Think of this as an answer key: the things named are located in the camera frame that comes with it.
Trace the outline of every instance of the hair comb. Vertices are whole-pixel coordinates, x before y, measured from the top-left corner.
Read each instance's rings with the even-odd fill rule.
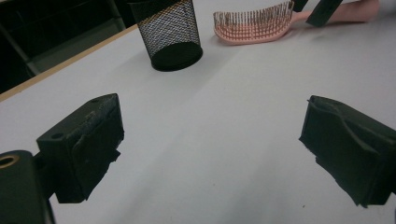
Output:
[[[361,0],[357,2],[332,5],[327,14],[329,22],[349,21],[366,22],[371,20],[379,9],[378,0]],[[281,3],[256,11],[246,12],[215,12],[215,34],[229,45],[258,44],[275,41],[281,38],[297,21],[307,20],[314,11],[293,12],[296,10],[293,1]],[[318,20],[320,12],[316,13],[312,23],[318,21],[320,26],[324,20]]]

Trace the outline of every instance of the table surface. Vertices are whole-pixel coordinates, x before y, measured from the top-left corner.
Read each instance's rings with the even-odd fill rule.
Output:
[[[307,99],[350,105],[396,129],[396,1],[371,22],[297,24],[276,42],[230,47],[212,13],[276,0],[194,2],[203,58],[163,73],[129,32],[0,103],[0,152],[25,149],[85,102],[116,92],[120,157],[57,223],[394,223],[396,199],[356,206],[299,142]],[[313,8],[311,1],[305,8]]]

